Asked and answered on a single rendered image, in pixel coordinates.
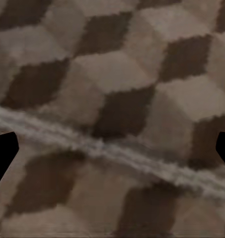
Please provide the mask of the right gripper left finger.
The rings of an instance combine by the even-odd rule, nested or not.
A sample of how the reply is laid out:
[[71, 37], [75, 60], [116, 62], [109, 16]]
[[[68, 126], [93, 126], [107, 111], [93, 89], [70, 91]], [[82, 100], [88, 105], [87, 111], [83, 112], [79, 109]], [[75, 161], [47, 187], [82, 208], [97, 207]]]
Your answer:
[[0, 135], [0, 180], [18, 151], [18, 140], [14, 132]]

